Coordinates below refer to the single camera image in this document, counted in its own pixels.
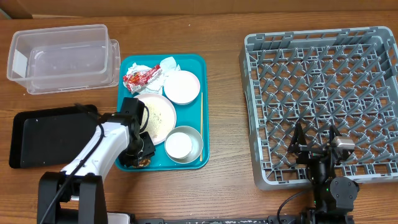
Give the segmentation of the white napkin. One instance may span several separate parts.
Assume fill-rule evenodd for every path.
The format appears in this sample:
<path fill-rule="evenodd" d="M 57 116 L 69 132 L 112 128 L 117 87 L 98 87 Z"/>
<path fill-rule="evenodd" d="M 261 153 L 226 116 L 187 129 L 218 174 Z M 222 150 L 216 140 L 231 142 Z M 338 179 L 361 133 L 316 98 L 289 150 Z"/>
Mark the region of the white napkin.
<path fill-rule="evenodd" d="M 168 76 L 170 72 L 180 71 L 180 65 L 177 64 L 173 57 L 167 57 L 160 62 L 160 68 L 165 76 Z"/>
<path fill-rule="evenodd" d="M 162 84 L 160 83 L 162 81 L 161 76 L 163 73 L 161 73 L 158 78 L 153 81 L 151 84 L 147 85 L 142 91 L 137 92 L 139 94 L 143 93 L 159 93 L 160 88 L 162 87 Z"/>

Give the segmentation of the brown food scrap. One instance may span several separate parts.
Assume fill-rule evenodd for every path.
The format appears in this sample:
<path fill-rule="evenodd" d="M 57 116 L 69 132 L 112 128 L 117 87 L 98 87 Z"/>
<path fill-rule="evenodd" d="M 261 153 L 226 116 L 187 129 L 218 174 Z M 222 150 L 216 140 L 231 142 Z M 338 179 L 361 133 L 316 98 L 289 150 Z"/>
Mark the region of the brown food scrap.
<path fill-rule="evenodd" d="M 150 162 L 151 162 L 150 159 L 140 160 L 136 165 L 133 165 L 133 168 L 140 169 L 140 168 L 143 168 L 143 167 L 147 167 L 150 164 Z"/>

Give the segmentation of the large white plate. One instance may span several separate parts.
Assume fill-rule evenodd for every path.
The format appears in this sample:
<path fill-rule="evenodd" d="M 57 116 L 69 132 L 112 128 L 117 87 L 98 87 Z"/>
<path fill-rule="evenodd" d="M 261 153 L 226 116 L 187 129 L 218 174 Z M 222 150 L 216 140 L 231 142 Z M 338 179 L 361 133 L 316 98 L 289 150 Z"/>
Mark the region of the large white plate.
<path fill-rule="evenodd" d="M 145 93 L 137 95 L 136 98 L 148 109 L 144 110 L 142 132 L 149 133 L 155 146 L 164 142 L 177 122 L 177 113 L 173 104 L 166 97 L 156 93 Z"/>

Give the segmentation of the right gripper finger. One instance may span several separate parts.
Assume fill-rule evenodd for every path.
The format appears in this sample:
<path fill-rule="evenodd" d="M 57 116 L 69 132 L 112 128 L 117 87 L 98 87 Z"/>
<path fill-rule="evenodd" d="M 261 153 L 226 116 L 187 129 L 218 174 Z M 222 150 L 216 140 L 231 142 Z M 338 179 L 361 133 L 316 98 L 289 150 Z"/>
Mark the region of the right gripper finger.
<path fill-rule="evenodd" d="M 340 140 L 341 134 L 337 127 L 332 124 L 329 128 L 329 145 L 330 146 L 337 146 L 338 141 Z"/>
<path fill-rule="evenodd" d="M 307 142 L 305 140 L 305 135 L 300 123 L 296 123 L 294 135 L 289 144 L 287 152 L 289 153 L 301 153 L 307 151 Z"/>

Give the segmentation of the red snack wrapper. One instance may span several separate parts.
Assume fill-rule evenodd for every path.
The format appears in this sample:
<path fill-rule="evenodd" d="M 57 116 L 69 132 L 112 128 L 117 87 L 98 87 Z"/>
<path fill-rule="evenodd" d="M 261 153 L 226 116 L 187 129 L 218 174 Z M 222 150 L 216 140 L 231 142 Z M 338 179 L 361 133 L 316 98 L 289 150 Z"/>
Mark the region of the red snack wrapper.
<path fill-rule="evenodd" d="M 134 63 L 128 68 L 127 74 L 123 76 L 123 85 L 132 94 L 137 93 L 155 81 L 161 73 L 162 69 L 160 65 L 149 68 L 145 65 Z"/>

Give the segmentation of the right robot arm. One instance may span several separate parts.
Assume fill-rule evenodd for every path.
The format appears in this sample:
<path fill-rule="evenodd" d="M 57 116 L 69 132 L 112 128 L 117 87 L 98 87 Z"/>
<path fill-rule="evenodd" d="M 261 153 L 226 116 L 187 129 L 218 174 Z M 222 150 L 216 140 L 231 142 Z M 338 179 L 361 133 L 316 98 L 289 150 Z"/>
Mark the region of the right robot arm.
<path fill-rule="evenodd" d="M 302 125 L 295 125 L 288 152 L 297 156 L 296 163 L 307 168 L 312 184 L 314 207 L 307 208 L 295 223 L 353 223 L 348 215 L 354 209 L 359 185 L 344 176 L 337 176 L 335 166 L 347 161 L 354 153 L 355 143 L 330 126 L 329 141 L 321 147 L 309 146 Z"/>

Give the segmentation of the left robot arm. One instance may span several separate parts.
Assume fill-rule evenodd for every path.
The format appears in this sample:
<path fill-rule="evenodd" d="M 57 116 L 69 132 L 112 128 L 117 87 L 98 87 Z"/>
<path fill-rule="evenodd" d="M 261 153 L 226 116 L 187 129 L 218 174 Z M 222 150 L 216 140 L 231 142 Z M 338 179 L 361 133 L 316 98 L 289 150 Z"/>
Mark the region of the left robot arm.
<path fill-rule="evenodd" d="M 103 182 L 113 163 L 143 168 L 155 147 L 141 130 L 143 114 L 105 113 L 77 157 L 60 172 L 46 172 L 39 182 L 38 223 L 134 223 L 134 215 L 108 212 Z"/>

